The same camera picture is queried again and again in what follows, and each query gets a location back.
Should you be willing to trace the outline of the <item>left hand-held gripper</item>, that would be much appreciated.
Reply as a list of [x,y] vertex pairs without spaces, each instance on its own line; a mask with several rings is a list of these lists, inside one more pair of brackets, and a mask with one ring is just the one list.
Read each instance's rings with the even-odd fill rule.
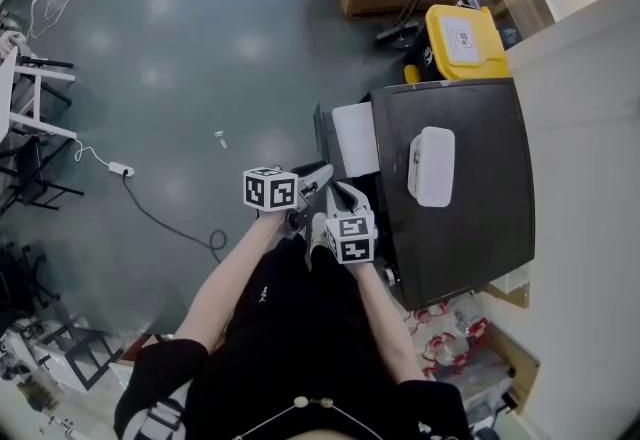
[[299,165],[287,172],[279,167],[257,167],[243,172],[243,203],[254,209],[256,217],[265,213],[284,213],[283,235],[289,239],[307,233],[307,199],[332,179],[334,167],[326,161]]

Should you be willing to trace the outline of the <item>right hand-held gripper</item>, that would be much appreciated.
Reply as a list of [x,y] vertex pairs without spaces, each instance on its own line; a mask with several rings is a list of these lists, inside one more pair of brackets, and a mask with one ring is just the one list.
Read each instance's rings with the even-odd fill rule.
[[353,185],[332,182],[326,188],[325,232],[340,264],[372,262],[377,241],[375,215],[368,197]]

